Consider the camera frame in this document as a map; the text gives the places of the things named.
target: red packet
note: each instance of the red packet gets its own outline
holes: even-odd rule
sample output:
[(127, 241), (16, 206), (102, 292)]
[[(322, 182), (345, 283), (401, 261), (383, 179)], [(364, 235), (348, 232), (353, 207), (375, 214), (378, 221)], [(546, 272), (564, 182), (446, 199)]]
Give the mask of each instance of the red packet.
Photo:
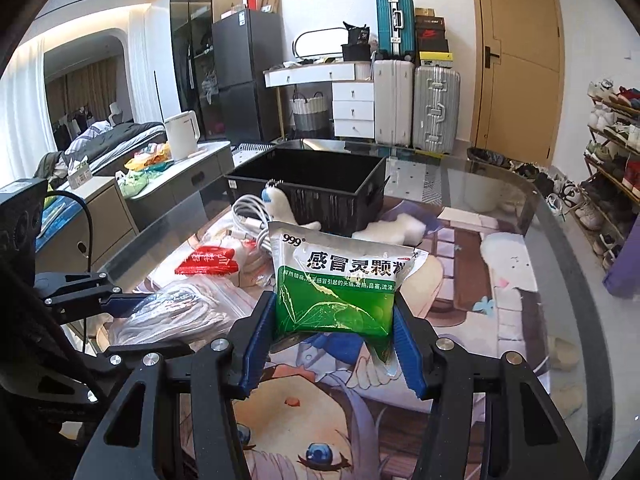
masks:
[(236, 251), (226, 247), (202, 246), (197, 248), (176, 269), (176, 274), (211, 274), (223, 276), (238, 272), (234, 260)]

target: green and white packet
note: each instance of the green and white packet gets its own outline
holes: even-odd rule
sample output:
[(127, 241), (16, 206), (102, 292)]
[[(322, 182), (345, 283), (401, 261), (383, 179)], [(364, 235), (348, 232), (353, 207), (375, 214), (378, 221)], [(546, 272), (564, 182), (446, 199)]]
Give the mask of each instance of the green and white packet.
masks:
[(284, 222), (269, 222), (269, 236), (276, 270), (276, 338), (353, 332), (388, 368), (394, 355), (394, 295), (428, 253)]

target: teal suitcase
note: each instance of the teal suitcase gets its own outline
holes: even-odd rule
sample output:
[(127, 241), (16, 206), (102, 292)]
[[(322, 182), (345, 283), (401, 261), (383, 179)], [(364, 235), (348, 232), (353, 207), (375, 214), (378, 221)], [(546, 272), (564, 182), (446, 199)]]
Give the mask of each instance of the teal suitcase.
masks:
[(376, 0), (380, 50), (396, 59), (415, 59), (414, 0)]

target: door frame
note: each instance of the door frame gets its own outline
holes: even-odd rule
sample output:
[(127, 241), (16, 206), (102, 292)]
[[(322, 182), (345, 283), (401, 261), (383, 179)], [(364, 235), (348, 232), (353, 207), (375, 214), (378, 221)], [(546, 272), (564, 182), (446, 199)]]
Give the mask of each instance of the door frame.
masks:
[[(485, 12), (491, 12), (491, 0), (485, 0)], [(556, 151), (558, 140), (558, 130), (560, 128), (560, 117), (562, 115), (562, 102), (564, 101), (564, 26), (562, 24), (562, 10), (560, 0), (554, 0), (556, 4), (556, 17), (560, 30), (560, 62), (559, 62), (559, 87), (558, 87), (558, 111), (556, 113), (556, 126), (552, 132), (549, 145), (549, 155), (546, 164), (551, 165)], [(481, 0), (474, 0), (476, 13), (476, 86), (474, 89), (474, 110), (471, 120), (471, 134), (469, 141), (473, 146), (478, 145), (478, 127), (480, 123), (480, 107), (482, 105), (482, 79), (484, 77), (484, 32), (482, 30), (482, 4)]]

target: silver bolt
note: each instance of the silver bolt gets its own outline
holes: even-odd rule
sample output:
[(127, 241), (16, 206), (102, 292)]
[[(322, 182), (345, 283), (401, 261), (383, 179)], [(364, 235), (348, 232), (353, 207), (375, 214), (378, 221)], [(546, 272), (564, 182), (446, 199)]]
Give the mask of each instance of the silver bolt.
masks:
[(155, 352), (151, 352), (151, 354), (147, 354), (142, 358), (142, 363), (145, 366), (153, 366), (160, 360), (160, 356)]
[(517, 352), (507, 352), (507, 362), (512, 365), (521, 365), (522, 364), (522, 356)]
[(229, 348), (229, 341), (227, 341), (224, 338), (214, 339), (211, 342), (211, 349), (215, 350), (216, 352), (222, 352), (223, 350), (226, 350), (227, 348)]
[(436, 346), (440, 350), (444, 350), (446, 352), (447, 350), (452, 350), (455, 346), (455, 343), (447, 337), (441, 337), (436, 341)]

